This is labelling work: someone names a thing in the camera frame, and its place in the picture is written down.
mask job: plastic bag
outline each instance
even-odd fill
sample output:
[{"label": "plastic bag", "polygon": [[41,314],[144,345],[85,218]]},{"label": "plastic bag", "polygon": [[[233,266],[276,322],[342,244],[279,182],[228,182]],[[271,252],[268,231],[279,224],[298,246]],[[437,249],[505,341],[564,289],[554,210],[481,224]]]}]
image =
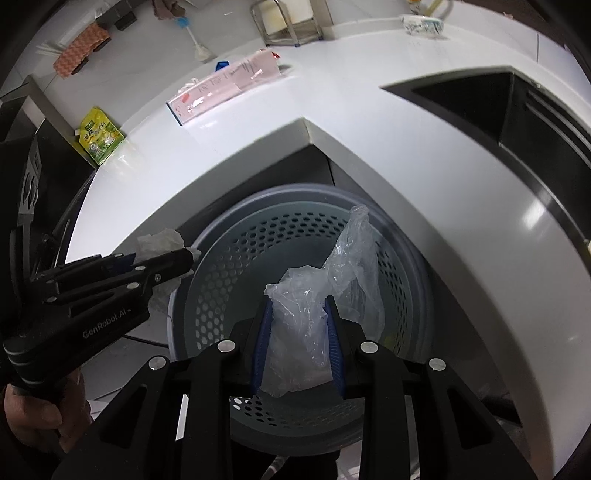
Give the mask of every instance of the plastic bag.
[{"label": "plastic bag", "polygon": [[370,340],[384,331],[378,258],[369,209],[358,205],[322,268],[290,268],[267,285],[273,324],[261,390],[280,397],[332,380],[324,301],[333,295],[339,314],[360,323]]}]

